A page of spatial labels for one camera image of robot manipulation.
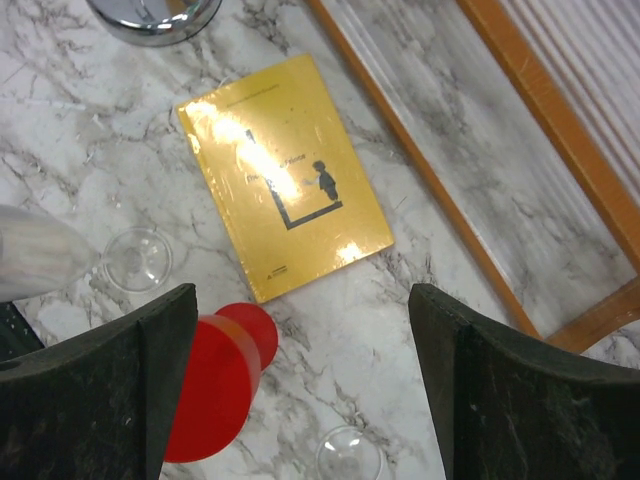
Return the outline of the red plastic wine glass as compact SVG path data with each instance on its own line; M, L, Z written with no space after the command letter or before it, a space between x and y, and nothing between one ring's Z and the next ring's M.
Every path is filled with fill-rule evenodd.
M278 343L274 320L256 304L232 303L199 317L166 462L203 460L238 436Z

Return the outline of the clear small glass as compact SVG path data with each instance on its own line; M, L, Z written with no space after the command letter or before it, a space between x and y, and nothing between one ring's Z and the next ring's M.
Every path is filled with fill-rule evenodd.
M362 430L340 426L327 432L316 449L319 479L378 480L383 471L381 449Z

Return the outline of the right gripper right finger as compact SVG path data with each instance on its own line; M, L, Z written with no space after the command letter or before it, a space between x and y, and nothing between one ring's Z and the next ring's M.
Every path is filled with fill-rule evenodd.
M437 287L408 310L449 479L635 479L639 373L569 353Z

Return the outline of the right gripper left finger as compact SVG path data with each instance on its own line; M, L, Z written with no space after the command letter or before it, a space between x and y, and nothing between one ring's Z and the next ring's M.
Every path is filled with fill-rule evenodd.
M157 479L198 319L182 284L1 365L4 479Z

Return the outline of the clear champagne flute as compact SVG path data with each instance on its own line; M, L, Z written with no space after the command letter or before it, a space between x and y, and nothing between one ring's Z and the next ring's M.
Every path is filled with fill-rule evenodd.
M117 288L144 293L167 280L172 263L168 242L152 229L127 229L100 252L51 216L1 207L2 302L63 289L96 268L102 268Z

